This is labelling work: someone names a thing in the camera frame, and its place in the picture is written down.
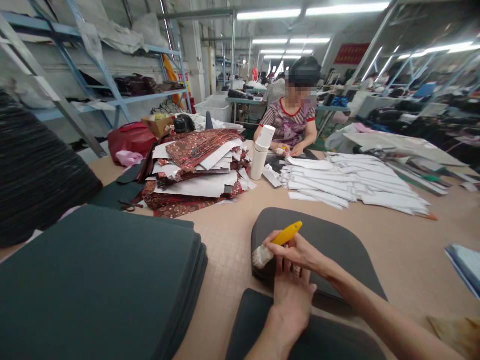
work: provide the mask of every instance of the dark fabric roll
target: dark fabric roll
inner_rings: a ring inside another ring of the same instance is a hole
[[[272,298],[247,289],[241,298],[231,332],[226,360],[243,360],[257,342],[267,321]],[[289,360],[385,360],[375,340],[366,332],[319,316],[291,350]]]
[[[80,156],[0,89],[0,248],[48,229],[102,187]]]

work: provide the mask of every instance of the beige table surface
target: beige table surface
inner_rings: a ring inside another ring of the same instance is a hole
[[[113,182],[124,170],[109,157],[97,160],[90,167],[104,185]],[[480,251],[477,193],[454,186],[447,196],[436,197],[412,187],[432,204],[432,211],[439,219],[432,221],[361,202],[351,204],[350,209],[337,210],[321,202],[290,200],[286,189],[274,189],[264,178],[255,182],[257,188],[239,195],[237,203],[214,205],[179,218],[195,223],[195,231],[207,246],[209,262],[193,319],[176,360],[225,359],[245,289],[272,294],[271,289],[251,274],[252,227],[260,212],[268,207],[309,214],[356,234],[371,257],[389,301],[430,331],[426,316],[449,319],[480,316],[480,301],[462,282],[444,251],[452,243]],[[152,216],[153,212],[137,209],[135,214]],[[318,296],[314,306],[314,314],[372,334],[347,305]],[[379,343],[388,358],[393,359]]]

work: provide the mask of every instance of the cardboard box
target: cardboard box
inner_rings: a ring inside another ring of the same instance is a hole
[[[155,135],[159,139],[167,135],[170,132],[170,128],[168,126],[174,124],[173,117],[166,117],[158,121],[150,119],[155,119],[155,115],[142,117],[141,121],[146,124],[148,126],[148,129],[153,133],[153,135]]]

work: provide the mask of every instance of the white bottle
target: white bottle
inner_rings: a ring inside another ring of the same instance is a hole
[[[270,144],[274,138],[275,128],[273,126],[265,125],[261,129],[261,133],[255,142],[253,152],[253,161],[250,168],[250,178],[252,180],[260,180],[262,172],[264,171],[265,161],[269,152]]]

